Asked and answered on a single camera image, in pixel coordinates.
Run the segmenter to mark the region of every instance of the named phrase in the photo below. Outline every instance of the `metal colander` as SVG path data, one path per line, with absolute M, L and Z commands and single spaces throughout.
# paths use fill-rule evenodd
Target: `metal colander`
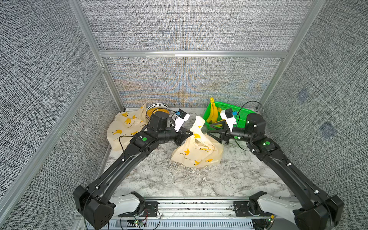
M 147 109 L 146 109 L 146 118 L 147 119 L 151 118 L 147 113 L 150 109 L 158 109 L 158 108 L 166 109 L 168 111 L 168 113 L 170 113 L 170 107 L 168 105 L 166 105 L 164 103 L 155 103 L 155 104 L 152 104 L 152 105 L 147 107 Z

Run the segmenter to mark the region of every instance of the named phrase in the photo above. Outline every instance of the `yellow banana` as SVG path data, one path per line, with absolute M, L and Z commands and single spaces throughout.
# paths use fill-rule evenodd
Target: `yellow banana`
M 221 108 L 217 108 L 217 111 L 219 112 L 219 113 L 221 113 L 221 111 L 222 111 L 222 109 Z
M 206 120 L 207 123 L 210 123 L 211 118 L 212 118 L 213 113 L 214 113 L 213 106 L 212 106 L 213 103 L 212 102 L 213 102 L 213 98 L 211 98 L 211 111 L 210 111 L 210 114 L 209 114 L 209 116 L 208 116 L 208 118 Z
M 217 121 L 217 118 L 219 117 L 219 113 L 218 113 L 217 107 L 215 105 L 215 100 L 213 100 L 212 104 L 213 104 L 213 116 L 212 116 L 211 120 L 212 120 L 212 123 L 215 123 Z

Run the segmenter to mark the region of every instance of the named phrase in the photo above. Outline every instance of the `yellow food in bowl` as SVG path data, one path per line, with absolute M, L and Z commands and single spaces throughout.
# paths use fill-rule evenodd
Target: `yellow food in bowl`
M 170 111 L 168 111 L 167 109 L 164 109 L 164 108 L 152 108 L 152 109 L 149 109 L 147 111 L 147 115 L 148 117 L 151 117 L 152 116 L 152 112 L 157 112 L 157 111 L 162 111 L 162 112 L 165 112 L 167 114 L 170 114 Z

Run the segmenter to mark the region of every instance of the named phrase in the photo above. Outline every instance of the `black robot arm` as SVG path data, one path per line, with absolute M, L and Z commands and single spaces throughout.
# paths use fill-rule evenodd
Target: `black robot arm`
M 109 200 L 116 188 L 129 175 L 130 171 L 144 160 L 160 143 L 174 141 L 178 146 L 193 133 L 181 127 L 178 132 L 165 112 L 152 114 L 151 120 L 141 132 L 136 133 L 119 158 L 95 181 L 86 188 L 78 186 L 74 192 L 78 212 L 95 228 L 102 228 L 113 216 L 115 204 Z
M 211 126 L 216 130 L 208 131 L 209 136 L 220 143 L 224 141 L 226 144 L 229 144 L 230 139 L 247 142 L 249 150 L 285 182 L 302 206 L 302 208 L 293 211 L 295 224 L 300 229 L 325 229 L 330 216 L 334 225 L 338 224 L 344 207 L 342 200 L 338 196 L 330 197 L 325 191 L 313 184 L 291 163 L 280 146 L 265 136 L 266 121 L 261 115 L 249 114 L 245 127 L 232 127 L 232 131 L 225 121 L 214 123 Z M 255 199 L 250 211 L 256 214 L 257 210 L 259 207 Z

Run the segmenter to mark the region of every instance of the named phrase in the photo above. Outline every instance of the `green plastic basket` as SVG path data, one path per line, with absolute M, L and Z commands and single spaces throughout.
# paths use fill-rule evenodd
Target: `green plastic basket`
M 238 106 L 233 106 L 233 105 L 229 105 L 226 103 L 222 103 L 222 102 L 215 102 L 215 105 L 217 108 L 221 108 L 222 110 L 226 110 L 226 109 L 233 109 L 233 111 L 239 111 L 240 107 Z M 207 118 L 209 117 L 209 114 L 211 113 L 211 103 L 208 104 L 207 109 L 205 111 L 205 114 L 203 115 L 203 119 L 207 120 Z M 239 116 L 237 116 L 236 121 L 238 123 L 238 127 L 239 128 L 244 128 L 245 127 L 245 122 L 247 120 L 247 115 L 250 113 L 254 113 L 253 111 L 249 110 L 249 109 L 245 109 L 242 108 L 240 111 L 240 119 Z M 217 118 L 217 121 L 220 121 L 221 117 L 220 117 L 220 113 L 219 113 L 219 117 Z M 209 124 L 207 122 L 205 122 L 205 125 L 207 126 L 208 130 L 214 130 L 214 128 L 211 128 L 209 126 Z

